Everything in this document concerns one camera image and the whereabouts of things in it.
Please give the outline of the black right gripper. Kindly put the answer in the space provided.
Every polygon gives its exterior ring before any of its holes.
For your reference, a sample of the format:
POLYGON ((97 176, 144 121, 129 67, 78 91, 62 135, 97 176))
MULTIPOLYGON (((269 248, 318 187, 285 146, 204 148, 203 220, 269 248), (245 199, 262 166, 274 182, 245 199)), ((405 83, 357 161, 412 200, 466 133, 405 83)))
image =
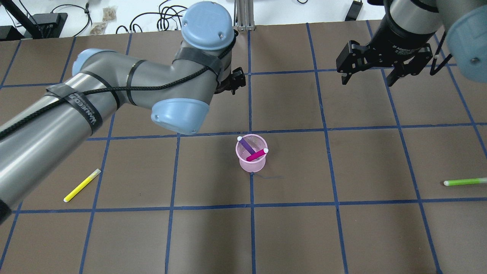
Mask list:
POLYGON ((388 87, 407 75, 417 76, 433 58, 430 33, 414 33, 399 26, 392 16, 382 19, 371 41, 362 46, 350 40, 336 58, 336 71, 346 85, 352 75, 372 67, 393 67, 387 76, 388 87))

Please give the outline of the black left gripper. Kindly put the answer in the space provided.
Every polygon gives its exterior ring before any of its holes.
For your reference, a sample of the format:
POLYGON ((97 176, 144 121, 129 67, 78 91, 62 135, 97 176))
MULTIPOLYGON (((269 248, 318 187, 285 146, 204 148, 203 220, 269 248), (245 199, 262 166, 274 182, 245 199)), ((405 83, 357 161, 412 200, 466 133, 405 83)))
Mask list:
POLYGON ((246 76, 242 67, 234 69, 229 76, 224 79, 216 88, 215 94, 229 91, 231 95, 236 95, 236 91, 246 86, 246 76))

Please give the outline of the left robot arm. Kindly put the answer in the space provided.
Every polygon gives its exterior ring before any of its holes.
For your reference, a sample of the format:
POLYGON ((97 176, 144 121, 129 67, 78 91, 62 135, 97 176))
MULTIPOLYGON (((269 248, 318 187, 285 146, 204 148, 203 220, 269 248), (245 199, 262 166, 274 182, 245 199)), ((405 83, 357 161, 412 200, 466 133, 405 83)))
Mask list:
POLYGON ((151 110, 154 124, 182 135, 199 132, 214 94, 246 84, 231 69, 238 31, 222 5, 191 5, 170 65, 106 49, 86 49, 72 77, 1 126, 1 222, 82 142, 124 104, 151 110))

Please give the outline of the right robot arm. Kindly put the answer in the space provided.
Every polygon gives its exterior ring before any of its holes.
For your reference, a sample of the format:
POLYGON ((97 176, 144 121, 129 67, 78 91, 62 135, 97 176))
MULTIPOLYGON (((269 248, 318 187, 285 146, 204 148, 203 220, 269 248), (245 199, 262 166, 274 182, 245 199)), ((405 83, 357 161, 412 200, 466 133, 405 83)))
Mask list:
POLYGON ((351 76, 372 68, 392 68, 388 86, 416 76, 431 63, 438 73, 451 58, 469 80, 486 82, 485 0, 369 0, 385 16, 367 45, 350 40, 336 59, 346 85, 351 76))

